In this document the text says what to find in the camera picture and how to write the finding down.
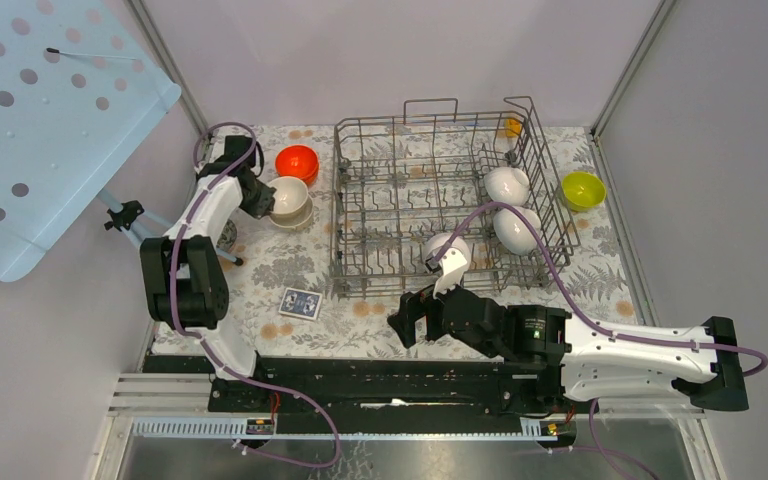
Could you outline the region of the plain beige bowl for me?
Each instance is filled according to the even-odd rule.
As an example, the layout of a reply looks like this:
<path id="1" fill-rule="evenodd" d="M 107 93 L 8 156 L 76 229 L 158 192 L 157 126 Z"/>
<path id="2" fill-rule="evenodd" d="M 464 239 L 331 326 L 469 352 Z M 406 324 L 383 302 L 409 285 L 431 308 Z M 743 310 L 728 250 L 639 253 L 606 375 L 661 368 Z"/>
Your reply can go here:
<path id="1" fill-rule="evenodd" d="M 274 190 L 270 217 L 275 220 L 298 215 L 309 198 L 307 184 L 296 177 L 282 176 L 270 181 L 267 186 Z"/>

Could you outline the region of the beige bowl with leaf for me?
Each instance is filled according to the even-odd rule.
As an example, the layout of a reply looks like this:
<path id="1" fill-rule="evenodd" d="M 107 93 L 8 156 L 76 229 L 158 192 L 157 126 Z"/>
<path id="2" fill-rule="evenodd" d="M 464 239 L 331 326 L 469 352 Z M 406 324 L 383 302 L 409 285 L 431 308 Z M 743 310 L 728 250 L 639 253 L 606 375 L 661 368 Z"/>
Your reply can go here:
<path id="1" fill-rule="evenodd" d="M 272 214 L 269 216 L 270 222 L 278 229 L 283 231 L 300 231 L 307 228 L 314 217 L 314 206 L 311 198 L 308 198 L 305 204 L 297 212 L 287 217 L 279 217 Z"/>

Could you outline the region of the orange bowl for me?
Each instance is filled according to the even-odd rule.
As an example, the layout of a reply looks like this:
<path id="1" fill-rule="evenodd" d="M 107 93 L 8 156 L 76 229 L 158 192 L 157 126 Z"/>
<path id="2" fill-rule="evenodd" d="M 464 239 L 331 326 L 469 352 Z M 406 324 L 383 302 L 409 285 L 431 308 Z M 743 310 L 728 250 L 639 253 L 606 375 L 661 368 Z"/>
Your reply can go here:
<path id="1" fill-rule="evenodd" d="M 319 157 L 309 146 L 291 145 L 276 155 L 275 169 L 279 176 L 291 176 L 302 180 L 310 172 L 319 170 Z"/>
<path id="2" fill-rule="evenodd" d="M 319 170 L 318 170 L 318 169 L 316 169 L 316 170 L 314 170 L 314 171 L 310 172 L 308 175 L 304 176 L 304 177 L 302 178 L 302 181 L 303 181 L 303 182 L 304 182 L 304 183 L 305 183 L 307 186 L 312 186 L 312 185 L 313 185 L 313 184 L 316 182 L 316 180 L 317 180 L 317 178 L 318 178 L 318 175 L 319 175 Z"/>

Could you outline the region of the yellow bowl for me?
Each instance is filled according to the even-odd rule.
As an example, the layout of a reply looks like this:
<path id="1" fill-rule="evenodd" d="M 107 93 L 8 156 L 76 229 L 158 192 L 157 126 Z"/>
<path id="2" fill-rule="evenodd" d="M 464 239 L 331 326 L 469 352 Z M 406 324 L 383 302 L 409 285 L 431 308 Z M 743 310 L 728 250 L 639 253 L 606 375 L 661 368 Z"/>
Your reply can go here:
<path id="1" fill-rule="evenodd" d="M 562 194 L 572 211 L 585 212 L 602 204 L 607 188 L 602 180 L 588 172 L 575 171 L 561 180 Z"/>

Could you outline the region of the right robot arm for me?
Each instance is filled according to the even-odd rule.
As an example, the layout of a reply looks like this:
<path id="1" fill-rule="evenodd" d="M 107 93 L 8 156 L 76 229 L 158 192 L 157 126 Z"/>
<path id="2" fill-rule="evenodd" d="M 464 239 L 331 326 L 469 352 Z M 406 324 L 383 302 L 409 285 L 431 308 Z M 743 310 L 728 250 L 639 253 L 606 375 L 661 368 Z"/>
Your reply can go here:
<path id="1" fill-rule="evenodd" d="M 736 352 L 734 323 L 713 316 L 684 329 L 596 321 L 542 305 L 503 306 L 457 287 L 434 297 L 427 287 L 407 292 L 387 323 L 403 346 L 416 344 L 424 321 L 429 341 L 449 336 L 489 358 L 538 376 L 535 402 L 557 412 L 594 398 L 687 397 L 705 410 L 749 407 Z"/>

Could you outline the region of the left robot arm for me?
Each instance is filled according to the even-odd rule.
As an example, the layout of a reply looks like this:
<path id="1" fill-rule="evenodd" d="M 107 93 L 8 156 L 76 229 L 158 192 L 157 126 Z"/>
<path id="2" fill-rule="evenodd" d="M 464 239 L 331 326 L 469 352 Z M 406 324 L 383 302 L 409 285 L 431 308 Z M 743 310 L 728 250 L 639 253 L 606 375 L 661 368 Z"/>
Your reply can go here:
<path id="1" fill-rule="evenodd" d="M 232 398 L 248 411 L 267 404 L 271 387 L 254 374 L 256 349 L 223 322 L 230 290 L 217 242 L 234 213 L 261 219 L 273 212 L 275 190 L 260 180 L 263 167 L 256 140 L 226 137 L 223 153 L 198 170 L 197 191 L 182 216 L 139 247 L 150 317 L 201 347 L 217 377 L 235 380 Z"/>

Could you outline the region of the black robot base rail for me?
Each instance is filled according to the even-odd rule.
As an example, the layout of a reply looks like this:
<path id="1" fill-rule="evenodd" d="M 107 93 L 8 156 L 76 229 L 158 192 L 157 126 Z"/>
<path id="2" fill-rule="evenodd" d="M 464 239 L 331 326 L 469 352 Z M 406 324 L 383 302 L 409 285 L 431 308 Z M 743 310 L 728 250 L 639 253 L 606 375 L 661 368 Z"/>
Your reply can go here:
<path id="1" fill-rule="evenodd" d="M 211 413 L 252 414 L 265 435 L 514 434 L 523 420 L 568 423 L 588 407 L 564 398 L 560 370 L 500 362 L 262 357 L 256 385 L 223 380 L 204 356 L 149 355 L 150 374 L 205 374 Z"/>

